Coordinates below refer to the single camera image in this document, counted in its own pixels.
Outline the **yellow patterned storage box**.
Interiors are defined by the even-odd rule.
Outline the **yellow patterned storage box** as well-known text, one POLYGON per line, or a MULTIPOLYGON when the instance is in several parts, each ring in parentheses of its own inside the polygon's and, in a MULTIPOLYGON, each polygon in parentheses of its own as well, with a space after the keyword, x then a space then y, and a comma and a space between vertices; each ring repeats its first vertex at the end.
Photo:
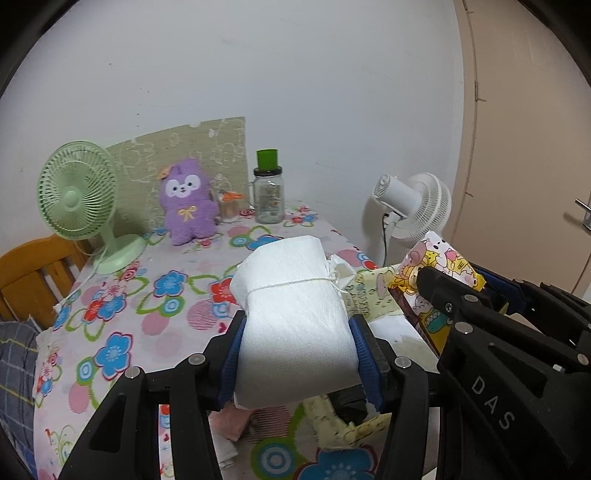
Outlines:
MULTIPOLYGON (((346 285, 346 309, 361 314, 375 337, 388 341, 400 356, 406 356, 428 372, 437 370, 437 358, 431 348, 405 317, 388 290, 394 267, 367 270, 349 278, 346 285)), ((391 415, 379 413, 367 400, 368 416, 361 425, 346 424, 335 415, 329 394, 304 400, 304 411, 322 450, 356 449, 382 440, 391 415)))

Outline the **toothpick jar orange lid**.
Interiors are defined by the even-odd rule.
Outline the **toothpick jar orange lid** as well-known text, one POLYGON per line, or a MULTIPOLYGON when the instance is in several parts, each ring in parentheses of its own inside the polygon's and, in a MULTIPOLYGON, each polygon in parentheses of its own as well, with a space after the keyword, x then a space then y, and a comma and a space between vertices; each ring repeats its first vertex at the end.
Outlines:
POLYGON ((243 195, 235 191, 221 190, 218 192, 217 198, 221 221, 223 223, 232 223, 238 220, 243 195))

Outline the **white standing fan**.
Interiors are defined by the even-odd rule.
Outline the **white standing fan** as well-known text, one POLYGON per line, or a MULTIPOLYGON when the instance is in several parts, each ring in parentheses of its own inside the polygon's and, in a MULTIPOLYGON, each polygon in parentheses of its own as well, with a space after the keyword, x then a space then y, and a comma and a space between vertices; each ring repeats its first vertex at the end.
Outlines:
POLYGON ((382 175, 374 199, 394 216, 387 231, 401 245, 412 247, 429 232, 441 234, 452 211, 449 188, 432 173, 408 179, 382 175))

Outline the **glass mug green lid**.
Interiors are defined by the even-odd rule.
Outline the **glass mug green lid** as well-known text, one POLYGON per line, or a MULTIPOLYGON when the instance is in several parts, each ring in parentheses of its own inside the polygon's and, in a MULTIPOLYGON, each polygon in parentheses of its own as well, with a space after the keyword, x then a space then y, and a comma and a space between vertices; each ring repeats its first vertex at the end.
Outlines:
POLYGON ((257 222, 279 224, 283 221, 283 168, 280 167, 279 151, 276 149, 263 149, 256 152, 252 202, 257 222))

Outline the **black plastic bag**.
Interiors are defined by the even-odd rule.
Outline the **black plastic bag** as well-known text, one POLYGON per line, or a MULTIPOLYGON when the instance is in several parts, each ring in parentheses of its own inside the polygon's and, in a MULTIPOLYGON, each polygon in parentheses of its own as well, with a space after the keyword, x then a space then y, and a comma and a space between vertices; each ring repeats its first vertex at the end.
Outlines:
POLYGON ((368 416, 367 397, 361 385, 329 393, 329 402, 335 415, 346 424, 361 425, 368 416))

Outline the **white cloth bundle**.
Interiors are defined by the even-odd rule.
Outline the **white cloth bundle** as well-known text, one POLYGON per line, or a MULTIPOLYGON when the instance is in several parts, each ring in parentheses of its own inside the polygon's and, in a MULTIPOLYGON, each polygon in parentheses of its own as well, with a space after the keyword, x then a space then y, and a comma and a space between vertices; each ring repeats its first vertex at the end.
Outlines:
POLYGON ((346 389, 359 382, 358 353, 344 296, 353 269, 300 236, 253 251, 230 292, 245 311, 235 403, 259 409, 346 389))

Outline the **cartoon tissue pack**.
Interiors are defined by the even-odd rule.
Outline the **cartoon tissue pack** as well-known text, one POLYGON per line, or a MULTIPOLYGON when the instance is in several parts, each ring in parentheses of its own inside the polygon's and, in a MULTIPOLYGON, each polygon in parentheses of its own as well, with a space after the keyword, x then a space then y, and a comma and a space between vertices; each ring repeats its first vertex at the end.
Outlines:
POLYGON ((439 234, 430 231, 394 270, 389 291, 411 325, 440 355, 454 323, 457 298, 484 289, 486 280, 439 234))

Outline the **grey plaid pillow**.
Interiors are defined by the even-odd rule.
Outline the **grey plaid pillow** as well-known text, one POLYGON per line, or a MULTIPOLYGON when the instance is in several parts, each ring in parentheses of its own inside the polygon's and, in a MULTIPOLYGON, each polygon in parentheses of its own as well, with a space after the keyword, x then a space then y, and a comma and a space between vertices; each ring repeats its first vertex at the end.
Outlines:
POLYGON ((1 433, 31 479, 37 478, 33 390, 39 333, 32 317, 1 322, 1 433))

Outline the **floral tablecloth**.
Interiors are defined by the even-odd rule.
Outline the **floral tablecloth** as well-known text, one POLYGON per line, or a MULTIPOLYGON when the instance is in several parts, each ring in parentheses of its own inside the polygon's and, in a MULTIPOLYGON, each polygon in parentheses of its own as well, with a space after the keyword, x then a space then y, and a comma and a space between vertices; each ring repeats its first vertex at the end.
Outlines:
MULTIPOLYGON (((124 370, 176 366, 228 329, 238 307, 230 293, 236 267, 263 245, 294 236, 322 241, 359 272, 374 261, 305 206, 288 209, 278 225, 250 213, 208 239, 173 246, 163 230, 147 236, 143 254, 111 275, 85 267, 52 327, 37 339, 33 396, 35 473, 55 479, 86 423, 124 370)), ((245 440, 214 437, 228 479, 371 479, 374 447, 328 451, 318 446, 304 406, 252 414, 245 440)))

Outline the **beige door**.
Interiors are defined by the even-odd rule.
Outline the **beige door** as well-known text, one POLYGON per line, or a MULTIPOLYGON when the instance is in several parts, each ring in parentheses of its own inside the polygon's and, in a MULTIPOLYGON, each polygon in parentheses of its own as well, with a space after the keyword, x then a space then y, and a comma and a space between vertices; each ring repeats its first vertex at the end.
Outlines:
POLYGON ((455 5, 464 127, 448 240, 472 263, 575 295, 590 288, 590 87, 517 1, 455 5))

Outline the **purple plush toy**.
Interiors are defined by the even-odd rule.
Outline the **purple plush toy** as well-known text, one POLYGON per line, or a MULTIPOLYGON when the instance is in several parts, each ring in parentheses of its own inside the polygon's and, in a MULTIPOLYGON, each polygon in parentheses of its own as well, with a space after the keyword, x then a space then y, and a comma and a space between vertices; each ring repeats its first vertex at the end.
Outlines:
POLYGON ((211 180, 197 159, 182 159, 162 170, 159 203, 174 246, 211 238, 217 232, 219 206, 211 180))

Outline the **green patterned wall sheet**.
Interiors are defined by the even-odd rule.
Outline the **green patterned wall sheet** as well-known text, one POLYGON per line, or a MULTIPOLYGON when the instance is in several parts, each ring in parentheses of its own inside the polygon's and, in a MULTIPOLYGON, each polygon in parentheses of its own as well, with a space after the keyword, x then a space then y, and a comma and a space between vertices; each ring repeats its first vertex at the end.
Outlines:
POLYGON ((196 159, 212 188, 249 193, 245 119, 232 117, 176 126, 107 148, 118 182, 114 233, 146 233, 164 225, 159 175, 185 158, 196 159))

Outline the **green desk fan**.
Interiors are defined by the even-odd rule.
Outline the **green desk fan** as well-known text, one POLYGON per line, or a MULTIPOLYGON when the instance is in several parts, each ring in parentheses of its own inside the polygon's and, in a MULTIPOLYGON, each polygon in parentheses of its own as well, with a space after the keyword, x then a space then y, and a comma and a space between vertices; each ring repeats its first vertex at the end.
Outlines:
POLYGON ((96 273, 120 271, 145 250, 142 236, 114 234, 118 186, 104 148, 88 141, 62 145, 43 165, 36 193, 39 213, 57 236, 73 242, 100 237, 102 248, 93 261, 96 273))

